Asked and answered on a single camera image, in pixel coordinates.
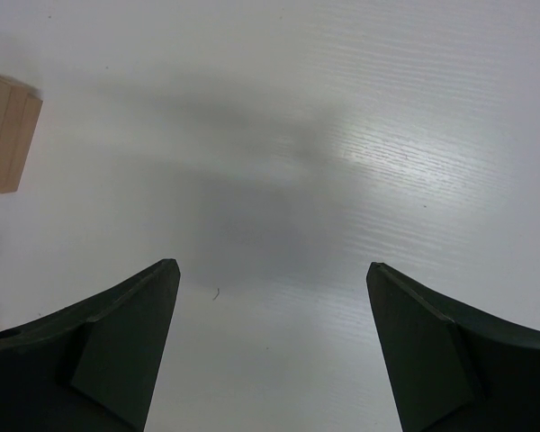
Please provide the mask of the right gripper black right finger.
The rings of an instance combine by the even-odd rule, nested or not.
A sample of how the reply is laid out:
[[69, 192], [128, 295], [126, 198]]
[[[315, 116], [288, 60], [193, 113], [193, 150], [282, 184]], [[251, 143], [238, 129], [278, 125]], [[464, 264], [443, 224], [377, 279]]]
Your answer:
[[384, 263], [366, 276], [404, 431], [540, 431], [540, 331]]

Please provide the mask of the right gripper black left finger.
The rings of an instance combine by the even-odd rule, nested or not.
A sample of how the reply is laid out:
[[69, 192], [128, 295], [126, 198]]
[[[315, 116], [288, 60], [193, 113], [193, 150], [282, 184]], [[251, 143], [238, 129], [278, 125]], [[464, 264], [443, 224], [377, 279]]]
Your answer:
[[163, 259], [113, 288], [0, 332], [0, 431], [141, 431], [176, 305]]

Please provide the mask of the wood block tower top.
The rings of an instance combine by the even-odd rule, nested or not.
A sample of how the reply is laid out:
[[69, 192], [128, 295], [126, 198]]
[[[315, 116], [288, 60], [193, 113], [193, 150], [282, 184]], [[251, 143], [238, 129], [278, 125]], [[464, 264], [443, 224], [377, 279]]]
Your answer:
[[19, 188], [41, 107], [35, 88], [0, 75], [0, 194]]

